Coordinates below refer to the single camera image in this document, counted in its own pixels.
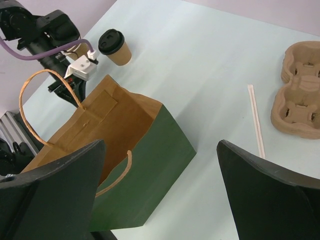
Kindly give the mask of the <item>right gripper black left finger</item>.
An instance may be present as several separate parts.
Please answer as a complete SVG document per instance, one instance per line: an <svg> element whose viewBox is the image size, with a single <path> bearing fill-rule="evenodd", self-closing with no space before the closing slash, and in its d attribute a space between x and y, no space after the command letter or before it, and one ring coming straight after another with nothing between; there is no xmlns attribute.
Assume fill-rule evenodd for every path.
<svg viewBox="0 0 320 240"><path fill-rule="evenodd" d="M0 181L2 240L86 240L106 156L103 140Z"/></svg>

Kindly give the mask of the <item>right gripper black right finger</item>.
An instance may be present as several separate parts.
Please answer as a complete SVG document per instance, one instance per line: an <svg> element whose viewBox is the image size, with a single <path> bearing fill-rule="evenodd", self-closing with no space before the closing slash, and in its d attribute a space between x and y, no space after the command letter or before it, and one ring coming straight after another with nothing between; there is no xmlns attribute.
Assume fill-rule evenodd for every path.
<svg viewBox="0 0 320 240"><path fill-rule="evenodd" d="M217 158L241 240L318 240L320 181L221 140Z"/></svg>

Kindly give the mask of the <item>single brown paper cup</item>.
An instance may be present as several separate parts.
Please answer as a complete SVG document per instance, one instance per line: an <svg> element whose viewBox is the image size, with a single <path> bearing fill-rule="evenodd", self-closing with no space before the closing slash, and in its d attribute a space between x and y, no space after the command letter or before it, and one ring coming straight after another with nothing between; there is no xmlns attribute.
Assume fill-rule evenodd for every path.
<svg viewBox="0 0 320 240"><path fill-rule="evenodd" d="M131 60L132 53L127 43L124 41L123 45L119 48L118 51L112 54L108 54L107 57L117 66L124 66Z"/></svg>

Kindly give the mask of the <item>black plastic cup lid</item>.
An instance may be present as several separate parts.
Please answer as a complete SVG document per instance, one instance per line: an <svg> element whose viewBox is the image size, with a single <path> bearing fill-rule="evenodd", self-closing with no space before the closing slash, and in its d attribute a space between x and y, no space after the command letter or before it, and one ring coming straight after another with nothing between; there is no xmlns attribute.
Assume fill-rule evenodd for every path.
<svg viewBox="0 0 320 240"><path fill-rule="evenodd" d="M103 33L98 40L98 50L103 55L111 55L116 53L124 44L124 35L116 30L109 29Z"/></svg>

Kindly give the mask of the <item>green brown paper bag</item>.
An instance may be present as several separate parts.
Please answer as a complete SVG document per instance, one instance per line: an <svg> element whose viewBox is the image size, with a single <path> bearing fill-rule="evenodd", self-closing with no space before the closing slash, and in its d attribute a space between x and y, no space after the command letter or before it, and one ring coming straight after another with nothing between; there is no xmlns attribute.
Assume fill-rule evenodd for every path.
<svg viewBox="0 0 320 240"><path fill-rule="evenodd" d="M89 229L140 227L196 155L159 101L105 76L25 167L28 172L103 140L104 165Z"/></svg>

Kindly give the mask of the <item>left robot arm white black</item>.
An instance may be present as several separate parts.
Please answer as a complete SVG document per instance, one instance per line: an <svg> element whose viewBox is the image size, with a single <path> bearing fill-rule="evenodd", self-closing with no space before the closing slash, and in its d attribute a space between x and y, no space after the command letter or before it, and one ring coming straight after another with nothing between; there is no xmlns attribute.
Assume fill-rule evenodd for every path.
<svg viewBox="0 0 320 240"><path fill-rule="evenodd" d="M19 51L27 49L32 56L41 55L38 62L64 76L70 62L61 51L51 56L46 52L78 40L79 30L61 10L45 16L33 15L17 0L0 2L0 29L5 40L17 40Z"/></svg>

